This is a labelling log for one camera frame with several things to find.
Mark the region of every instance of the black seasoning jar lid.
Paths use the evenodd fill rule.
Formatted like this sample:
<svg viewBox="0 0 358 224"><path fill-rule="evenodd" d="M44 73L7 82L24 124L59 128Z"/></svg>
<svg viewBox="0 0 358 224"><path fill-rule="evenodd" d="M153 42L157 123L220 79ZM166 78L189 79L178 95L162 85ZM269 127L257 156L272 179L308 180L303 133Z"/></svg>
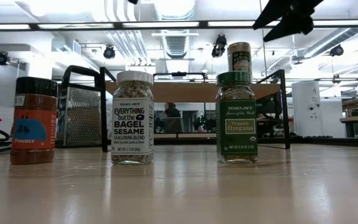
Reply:
<svg viewBox="0 0 358 224"><path fill-rule="evenodd" d="M225 72L219 74L216 77L216 83L218 85L224 85L225 83L235 83L235 82L252 82L252 76L248 72Z"/></svg>
<svg viewBox="0 0 358 224"><path fill-rule="evenodd" d="M46 78L20 77L16 80L16 94L40 94L57 97L57 82Z"/></svg>

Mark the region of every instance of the spice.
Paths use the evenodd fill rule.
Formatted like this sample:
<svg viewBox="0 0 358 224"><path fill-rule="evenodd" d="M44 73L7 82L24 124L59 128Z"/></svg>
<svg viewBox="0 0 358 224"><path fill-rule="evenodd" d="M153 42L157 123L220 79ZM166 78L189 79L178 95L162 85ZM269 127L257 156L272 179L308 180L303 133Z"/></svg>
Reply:
<svg viewBox="0 0 358 224"><path fill-rule="evenodd" d="M218 75L216 96L217 152L221 162L256 162L255 95L248 72Z"/></svg>
<svg viewBox="0 0 358 224"><path fill-rule="evenodd" d="M57 82L16 80L11 164L52 162L55 150Z"/></svg>
<svg viewBox="0 0 358 224"><path fill-rule="evenodd" d="M112 98L111 161L145 165L154 156L153 76L146 72L117 74Z"/></svg>
<svg viewBox="0 0 358 224"><path fill-rule="evenodd" d="M252 73L252 62L250 60L251 47L247 42L231 44L227 49L229 71L242 71Z"/></svg>

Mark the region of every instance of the white spice bottle cap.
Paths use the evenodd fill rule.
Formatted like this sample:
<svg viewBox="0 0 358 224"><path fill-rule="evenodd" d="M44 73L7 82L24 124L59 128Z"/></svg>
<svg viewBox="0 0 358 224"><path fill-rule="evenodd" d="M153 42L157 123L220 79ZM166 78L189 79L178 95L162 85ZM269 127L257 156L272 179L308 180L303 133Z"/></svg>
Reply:
<svg viewBox="0 0 358 224"><path fill-rule="evenodd" d="M117 74L117 83L124 81L142 81L149 85L153 85L154 78L152 74L140 71L123 71Z"/></svg>

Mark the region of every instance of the red spice jar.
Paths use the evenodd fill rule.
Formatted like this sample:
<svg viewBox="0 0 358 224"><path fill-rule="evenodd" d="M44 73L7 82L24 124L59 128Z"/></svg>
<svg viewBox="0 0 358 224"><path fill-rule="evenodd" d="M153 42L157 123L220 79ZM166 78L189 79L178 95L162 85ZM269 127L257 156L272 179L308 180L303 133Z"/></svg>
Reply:
<svg viewBox="0 0 358 224"><path fill-rule="evenodd" d="M57 82L44 78L16 80L11 164L52 162L55 151Z"/></svg>

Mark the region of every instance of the orange label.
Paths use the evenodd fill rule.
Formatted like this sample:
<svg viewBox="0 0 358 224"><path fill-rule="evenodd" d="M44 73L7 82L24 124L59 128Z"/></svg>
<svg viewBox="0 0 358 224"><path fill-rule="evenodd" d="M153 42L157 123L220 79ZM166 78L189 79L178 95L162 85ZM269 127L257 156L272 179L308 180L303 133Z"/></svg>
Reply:
<svg viewBox="0 0 358 224"><path fill-rule="evenodd" d="M56 111L15 110L12 149L55 147Z"/></svg>

